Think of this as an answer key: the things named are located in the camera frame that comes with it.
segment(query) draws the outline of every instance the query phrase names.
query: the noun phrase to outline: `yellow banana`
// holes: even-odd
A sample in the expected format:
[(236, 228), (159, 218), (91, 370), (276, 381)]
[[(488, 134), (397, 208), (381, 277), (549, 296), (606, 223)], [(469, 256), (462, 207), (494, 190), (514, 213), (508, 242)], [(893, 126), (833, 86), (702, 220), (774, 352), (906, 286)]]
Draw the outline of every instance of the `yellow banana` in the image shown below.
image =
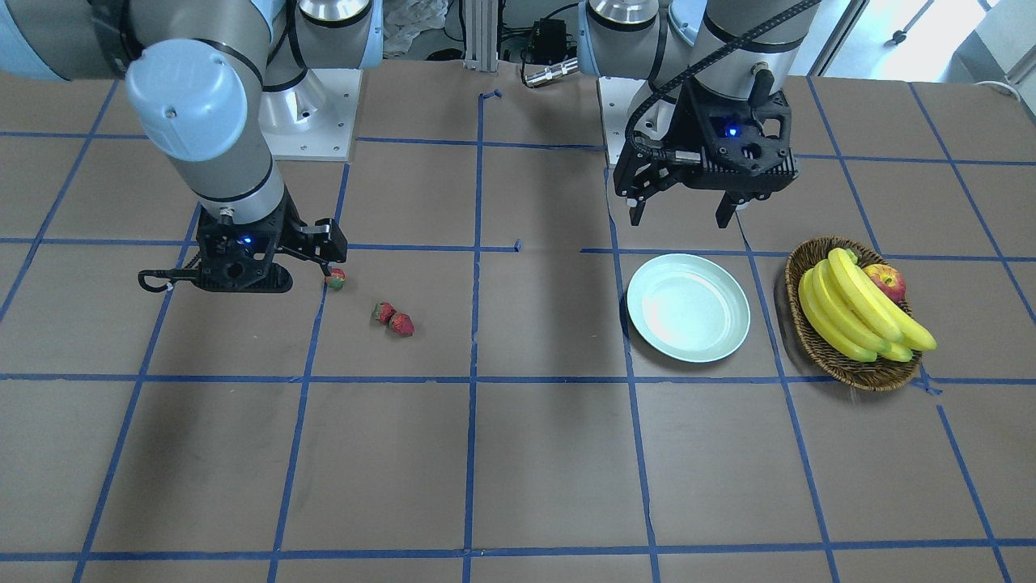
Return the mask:
[[(856, 267), (856, 269), (864, 276), (867, 278), (867, 273), (863, 272), (863, 269)], [(896, 323), (896, 327), (903, 334), (902, 344), (906, 345), (915, 351), (933, 351), (936, 350), (936, 339), (931, 336), (928, 330), (917, 323), (916, 320), (906, 316), (906, 313), (899, 310), (899, 307), (895, 302), (889, 299), (881, 289), (874, 285), (873, 281), (867, 278), (867, 283), (869, 285), (864, 286), (866, 294), (869, 294), (874, 303), (882, 307), (892, 320)]]
[(816, 263), (813, 266), (813, 295), (816, 297), (816, 303), (821, 312), (834, 323), (838, 330), (854, 345), (868, 351), (882, 354), (891, 350), (892, 344), (867, 328), (867, 325), (861, 322), (860, 318), (845, 305), (845, 300), (838, 294), (838, 291), (832, 287), (830, 283), (831, 265), (828, 260), (823, 259)]
[(891, 345), (892, 348), (877, 354), (880, 354), (882, 358), (887, 358), (896, 362), (910, 362), (911, 359), (914, 358), (914, 353), (906, 348), (906, 345), (901, 345), (899, 343), (891, 343)]
[(813, 275), (815, 269), (810, 268), (799, 280), (799, 303), (802, 311), (806, 313), (806, 320), (812, 325), (813, 330), (821, 336), (833, 349), (846, 357), (859, 362), (874, 362), (877, 360), (877, 353), (868, 351), (845, 338), (838, 331), (838, 328), (828, 320), (824, 314), (816, 309), (816, 298), (813, 295)]
[(890, 343), (901, 343), (903, 333), (896, 321), (893, 320), (888, 309), (879, 302), (868, 289), (868, 287), (872, 287), (876, 293), (881, 294), (883, 298), (885, 297), (874, 282), (870, 281), (863, 269), (853, 263), (844, 249), (838, 246), (832, 249), (828, 253), (828, 259), (833, 275), (832, 282), (838, 287), (845, 303), (856, 312), (860, 320), (882, 339)]

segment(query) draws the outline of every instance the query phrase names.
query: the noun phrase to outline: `white mounting plate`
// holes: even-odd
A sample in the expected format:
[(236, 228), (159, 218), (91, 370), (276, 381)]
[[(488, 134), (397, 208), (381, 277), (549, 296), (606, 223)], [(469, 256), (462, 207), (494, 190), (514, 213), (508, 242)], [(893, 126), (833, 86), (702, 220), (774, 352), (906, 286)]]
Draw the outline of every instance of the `white mounting plate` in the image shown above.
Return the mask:
[(614, 168), (618, 163), (618, 154), (623, 151), (626, 138), (626, 122), (629, 116), (630, 101), (640, 86), (642, 79), (624, 79), (621, 77), (602, 77), (597, 80), (598, 95), (601, 97), (601, 122), (604, 124), (604, 138), (608, 145), (608, 167)]
[(364, 72), (356, 68), (313, 69), (327, 89), (335, 114), (326, 125), (301, 134), (263, 133), (275, 159), (348, 162)]

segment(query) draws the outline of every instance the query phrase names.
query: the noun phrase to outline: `fruit basket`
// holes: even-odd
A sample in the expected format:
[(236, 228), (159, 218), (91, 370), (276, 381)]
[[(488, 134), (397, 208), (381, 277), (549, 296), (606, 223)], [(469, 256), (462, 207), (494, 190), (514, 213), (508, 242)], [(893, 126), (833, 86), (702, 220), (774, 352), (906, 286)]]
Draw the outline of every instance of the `fruit basket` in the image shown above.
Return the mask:
[[(861, 267), (872, 263), (889, 264), (873, 249), (840, 236), (821, 236), (800, 244), (792, 252), (784, 265), (784, 285), (787, 290), (787, 300), (796, 336), (809, 358), (838, 381), (865, 391), (898, 389), (918, 375), (918, 369), (921, 367), (921, 353), (914, 351), (914, 358), (910, 362), (893, 362), (881, 357), (874, 362), (857, 362), (831, 348), (813, 330), (802, 311), (802, 305), (799, 302), (800, 279), (817, 261), (827, 257), (828, 252), (835, 246), (856, 251), (860, 257), (858, 264)], [(913, 316), (906, 300), (898, 302), (898, 307), (908, 316)]]

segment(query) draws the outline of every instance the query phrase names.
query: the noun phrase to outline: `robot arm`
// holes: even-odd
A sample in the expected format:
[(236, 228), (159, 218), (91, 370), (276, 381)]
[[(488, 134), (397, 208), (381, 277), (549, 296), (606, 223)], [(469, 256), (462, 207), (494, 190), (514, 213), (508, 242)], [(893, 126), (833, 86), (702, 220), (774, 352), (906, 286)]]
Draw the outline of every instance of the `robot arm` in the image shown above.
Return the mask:
[[(717, 224), (798, 176), (780, 90), (821, 0), (591, 0), (580, 4), (579, 68), (645, 79), (614, 172), (637, 225), (677, 183), (722, 190)], [(692, 24), (700, 18), (700, 26)]]
[(3, 0), (0, 65), (37, 79), (125, 79), (145, 133), (204, 208), (196, 264), (142, 271), (142, 286), (166, 288), (148, 284), (151, 275), (210, 291), (283, 293), (292, 281), (277, 253), (328, 273), (347, 242), (334, 218), (299, 218), (260, 128), (262, 95), (312, 83), (310, 68), (377, 64), (380, 5)]

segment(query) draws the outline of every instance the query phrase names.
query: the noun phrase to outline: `round plate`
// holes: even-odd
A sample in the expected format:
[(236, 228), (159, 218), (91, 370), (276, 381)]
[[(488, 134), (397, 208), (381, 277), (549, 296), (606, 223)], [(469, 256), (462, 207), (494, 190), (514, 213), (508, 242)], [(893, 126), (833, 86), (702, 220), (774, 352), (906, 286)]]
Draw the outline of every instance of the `round plate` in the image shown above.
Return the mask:
[(748, 299), (723, 267), (673, 253), (633, 273), (626, 293), (630, 320), (648, 344), (686, 362), (712, 362), (748, 336)]

